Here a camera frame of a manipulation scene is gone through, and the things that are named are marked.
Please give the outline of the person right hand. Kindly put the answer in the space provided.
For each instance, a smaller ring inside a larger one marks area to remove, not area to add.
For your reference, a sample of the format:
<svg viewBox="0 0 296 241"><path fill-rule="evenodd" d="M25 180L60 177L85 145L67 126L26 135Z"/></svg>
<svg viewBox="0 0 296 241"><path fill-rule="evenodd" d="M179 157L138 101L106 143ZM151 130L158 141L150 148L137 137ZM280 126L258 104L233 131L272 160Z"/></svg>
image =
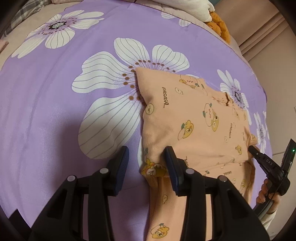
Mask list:
<svg viewBox="0 0 296 241"><path fill-rule="evenodd" d="M267 187L269 180L265 179L262 186L261 190L258 193L258 196L256 198L257 203L264 203L266 198L268 197L270 200L273 201L272 206L270 209L266 212L267 214L273 214L277 211L278 206L281 202L281 196L279 193L269 193L269 188Z"/></svg>

